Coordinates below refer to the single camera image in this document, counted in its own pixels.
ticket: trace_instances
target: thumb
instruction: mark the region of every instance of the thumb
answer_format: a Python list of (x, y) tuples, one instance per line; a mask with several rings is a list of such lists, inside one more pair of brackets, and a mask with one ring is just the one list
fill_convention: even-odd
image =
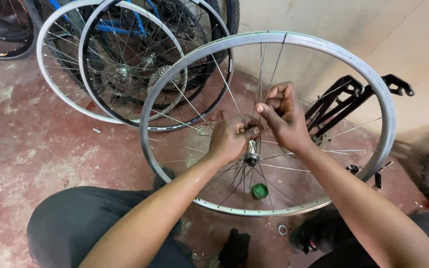
[(265, 103), (256, 103), (256, 112), (266, 120), (272, 130), (278, 129), (282, 124), (286, 123), (271, 106)]
[(252, 127), (250, 129), (247, 129), (240, 135), (247, 141), (253, 140), (256, 136), (261, 133), (261, 129), (258, 126)]

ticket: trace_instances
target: white wall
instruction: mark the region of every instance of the white wall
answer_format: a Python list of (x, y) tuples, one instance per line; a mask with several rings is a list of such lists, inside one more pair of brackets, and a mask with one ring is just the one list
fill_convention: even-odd
[[(393, 96), (396, 139), (420, 153), (429, 150), (429, 0), (240, 1), (239, 33), (277, 30), (314, 35), (353, 52), (379, 75), (393, 73), (409, 82), (416, 96)], [(275, 64), (278, 52), (279, 47), (269, 47), (265, 64)], [(253, 53), (259, 50), (235, 50), (235, 67), (257, 77), (259, 57)], [(364, 82), (330, 56), (289, 48), (283, 51), (274, 82), (293, 81), (301, 97), (311, 101), (346, 74)], [(349, 119), (361, 124), (379, 114), (372, 98)], [(368, 128), (379, 133), (381, 124)]]

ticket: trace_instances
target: stained floor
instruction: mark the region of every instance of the stained floor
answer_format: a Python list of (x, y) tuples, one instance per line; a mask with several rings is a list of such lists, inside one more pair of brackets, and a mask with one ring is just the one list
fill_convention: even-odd
[[(250, 85), (250, 77), (235, 72), (231, 84), (234, 92), (243, 94)], [(225, 96), (210, 120), (219, 120), (221, 111), (233, 108), (228, 101)], [(189, 129), (166, 134), (166, 137), (182, 140), (186, 131)], [(377, 136), (359, 128), (344, 142), (351, 146), (374, 144), (377, 140)], [(154, 146), (154, 153), (162, 148)], [(167, 151), (164, 154), (167, 159), (175, 157)], [(387, 160), (394, 164), (382, 172), (380, 193), (405, 213), (426, 201), (414, 183), (419, 165), (411, 159), (411, 154), (397, 148)], [(37, 267), (29, 257), (25, 232), (33, 209), (49, 195), (84, 185), (150, 189), (153, 177), (136, 129), (101, 122), (69, 107), (49, 88), (34, 55), (17, 62), (0, 61), (1, 268)], [(205, 194), (206, 198), (210, 197), (209, 193), (211, 191)], [(295, 228), (303, 221), (303, 215), (248, 218), (220, 214), (192, 204), (182, 219), (178, 239), (190, 245), (198, 256), (218, 253), (231, 228), (251, 235), (246, 267), (303, 268), (321, 256), (318, 252), (308, 256), (299, 253), (289, 245), (288, 235), (277, 231), (281, 224)], [(206, 258), (194, 262), (201, 268), (210, 261)]]

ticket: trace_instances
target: right hand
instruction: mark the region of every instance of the right hand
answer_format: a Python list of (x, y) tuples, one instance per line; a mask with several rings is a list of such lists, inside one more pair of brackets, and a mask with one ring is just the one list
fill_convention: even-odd
[(307, 131), (302, 104), (292, 82), (283, 82), (269, 90), (266, 103), (256, 103), (256, 111), (267, 121), (279, 146), (302, 154), (314, 143)]

